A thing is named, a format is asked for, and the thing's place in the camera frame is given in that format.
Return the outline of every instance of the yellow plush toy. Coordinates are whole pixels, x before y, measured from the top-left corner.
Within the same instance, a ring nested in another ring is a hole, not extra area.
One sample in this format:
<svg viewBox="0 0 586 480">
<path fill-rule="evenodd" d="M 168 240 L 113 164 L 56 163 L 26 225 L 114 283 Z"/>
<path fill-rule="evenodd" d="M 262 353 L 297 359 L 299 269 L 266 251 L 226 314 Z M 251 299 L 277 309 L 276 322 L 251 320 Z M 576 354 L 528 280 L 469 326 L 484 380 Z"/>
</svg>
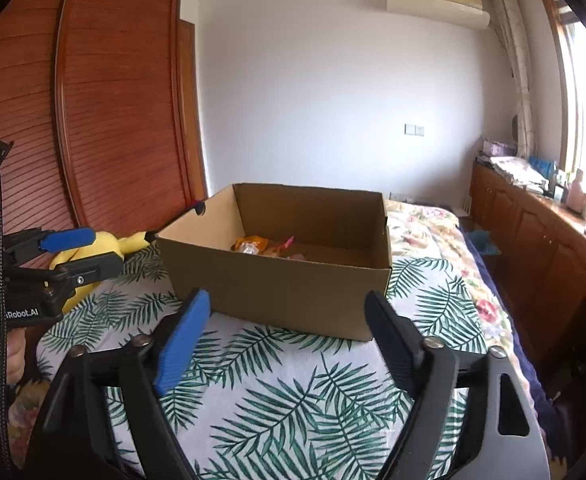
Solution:
<svg viewBox="0 0 586 480">
<path fill-rule="evenodd" d="M 119 240 L 110 233 L 99 231 L 95 233 L 95 241 L 91 245 L 80 247 L 77 249 L 69 249 L 68 251 L 62 251 L 59 253 L 53 261 L 50 263 L 49 269 L 54 269 L 55 266 L 72 260 L 79 260 L 80 258 L 88 258 L 89 256 L 95 256 L 96 254 L 104 253 L 118 253 L 119 257 L 124 259 L 126 254 L 134 253 L 140 249 L 144 249 L 149 246 L 149 243 L 144 238 L 146 233 L 135 233 L 127 238 L 120 238 Z M 62 312 L 66 314 L 82 299 L 84 299 L 96 286 L 100 285 L 101 282 L 91 283 L 90 285 L 79 286 L 75 289 L 75 295 L 73 298 L 69 298 Z"/>
</svg>

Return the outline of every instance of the dark blue blanket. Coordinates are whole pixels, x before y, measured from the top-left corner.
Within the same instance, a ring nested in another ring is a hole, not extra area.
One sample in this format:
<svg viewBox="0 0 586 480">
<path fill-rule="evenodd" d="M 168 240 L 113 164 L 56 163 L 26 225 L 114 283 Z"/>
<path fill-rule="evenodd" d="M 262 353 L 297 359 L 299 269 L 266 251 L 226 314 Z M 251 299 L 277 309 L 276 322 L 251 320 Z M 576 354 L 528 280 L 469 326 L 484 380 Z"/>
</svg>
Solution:
<svg viewBox="0 0 586 480">
<path fill-rule="evenodd" d="M 471 241 L 468 239 L 468 236 L 464 231 L 462 232 L 462 235 L 464 236 L 465 242 L 467 243 L 468 250 L 471 254 L 473 254 L 473 259 L 478 265 L 478 270 L 480 271 L 480 276 L 482 277 L 483 282 L 486 283 L 489 289 L 491 289 L 491 292 L 496 295 L 500 301 L 500 304 L 502 305 L 502 308 L 509 315 L 509 320 L 511 321 L 511 327 L 513 329 L 513 350 L 516 357 L 518 358 L 518 361 L 520 361 L 522 373 L 529 381 L 531 397 L 533 398 L 535 409 L 538 414 L 538 422 L 540 423 L 542 430 L 544 430 L 544 432 L 547 434 L 548 447 L 551 449 L 551 453 L 554 458 L 565 458 L 568 452 L 568 443 L 566 441 L 566 435 L 564 433 L 564 427 L 560 416 L 551 404 L 551 401 L 547 398 L 547 395 L 544 393 L 542 385 L 540 384 L 540 381 L 538 381 L 538 375 L 535 372 L 535 368 L 527 359 L 524 351 L 522 350 L 520 337 L 515 330 L 513 319 L 511 319 L 509 311 L 507 310 L 504 302 L 502 301 L 502 298 L 500 298 L 500 295 L 497 292 L 496 284 L 486 269 L 486 266 L 482 260 L 482 256 L 480 256 L 480 253 L 473 245 L 473 243 L 471 243 Z"/>
</svg>

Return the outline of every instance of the window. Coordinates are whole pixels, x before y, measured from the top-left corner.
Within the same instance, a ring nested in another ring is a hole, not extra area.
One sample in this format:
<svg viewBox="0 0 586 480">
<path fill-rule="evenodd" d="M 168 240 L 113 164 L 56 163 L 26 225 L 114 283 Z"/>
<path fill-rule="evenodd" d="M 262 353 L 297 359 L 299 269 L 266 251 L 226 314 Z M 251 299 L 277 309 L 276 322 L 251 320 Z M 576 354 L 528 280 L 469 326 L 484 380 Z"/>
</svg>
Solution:
<svg viewBox="0 0 586 480">
<path fill-rule="evenodd" d="M 582 168 L 586 186 L 586 28 L 564 0 L 542 0 L 560 64 L 562 144 L 560 167 Z"/>
</svg>

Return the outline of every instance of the window frame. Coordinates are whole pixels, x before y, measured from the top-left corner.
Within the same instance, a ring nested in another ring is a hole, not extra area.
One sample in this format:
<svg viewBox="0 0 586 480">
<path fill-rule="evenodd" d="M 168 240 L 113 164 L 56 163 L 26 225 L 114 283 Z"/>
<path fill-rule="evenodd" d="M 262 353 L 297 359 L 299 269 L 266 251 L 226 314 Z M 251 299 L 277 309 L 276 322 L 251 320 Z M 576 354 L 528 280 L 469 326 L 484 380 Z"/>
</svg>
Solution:
<svg viewBox="0 0 586 480">
<path fill-rule="evenodd" d="M 575 171 L 582 149 L 582 106 L 576 86 L 571 40 L 563 23 L 555 0 L 542 0 L 547 11 L 548 23 L 556 47 L 560 69 L 560 93 L 562 106 L 562 131 L 560 143 L 561 170 Z"/>
</svg>

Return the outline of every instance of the cardboard box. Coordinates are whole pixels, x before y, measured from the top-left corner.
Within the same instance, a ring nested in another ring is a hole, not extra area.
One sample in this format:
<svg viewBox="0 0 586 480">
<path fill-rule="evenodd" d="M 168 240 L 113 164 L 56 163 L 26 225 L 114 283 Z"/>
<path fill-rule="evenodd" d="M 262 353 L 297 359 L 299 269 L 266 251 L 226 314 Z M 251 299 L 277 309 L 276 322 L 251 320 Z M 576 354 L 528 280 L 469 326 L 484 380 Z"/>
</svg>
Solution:
<svg viewBox="0 0 586 480">
<path fill-rule="evenodd" d="M 286 254 L 231 251 L 235 240 L 295 237 Z M 157 245 L 180 299 L 194 286 L 211 309 L 299 332 L 370 340 L 369 290 L 384 292 L 391 258 L 380 193 L 273 184 L 234 184 L 164 228 Z"/>
</svg>

